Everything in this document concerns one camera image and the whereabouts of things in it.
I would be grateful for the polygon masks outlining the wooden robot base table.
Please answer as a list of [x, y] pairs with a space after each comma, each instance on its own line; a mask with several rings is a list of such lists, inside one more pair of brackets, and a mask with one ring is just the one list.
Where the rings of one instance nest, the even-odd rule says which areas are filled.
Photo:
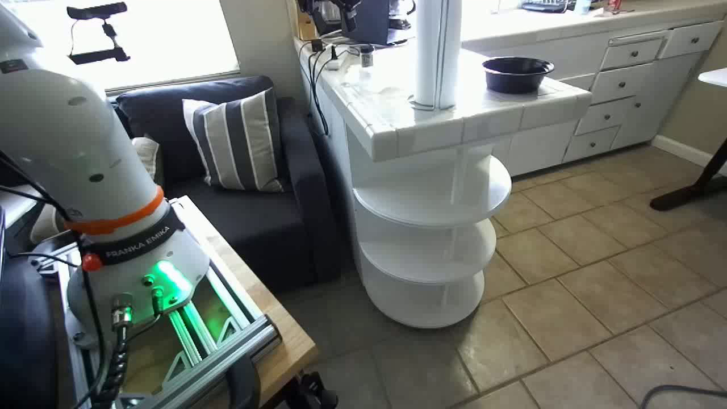
[[188, 198], [172, 210], [208, 272], [131, 340], [117, 409], [323, 409], [312, 336]]

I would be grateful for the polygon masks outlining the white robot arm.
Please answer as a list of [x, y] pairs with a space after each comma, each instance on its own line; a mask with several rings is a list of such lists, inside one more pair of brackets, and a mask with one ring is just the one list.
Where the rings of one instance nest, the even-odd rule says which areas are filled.
[[0, 151], [65, 214], [81, 268], [65, 300], [88, 336], [112, 311], [139, 325], [191, 300], [208, 260], [139, 160], [102, 88], [0, 9]]

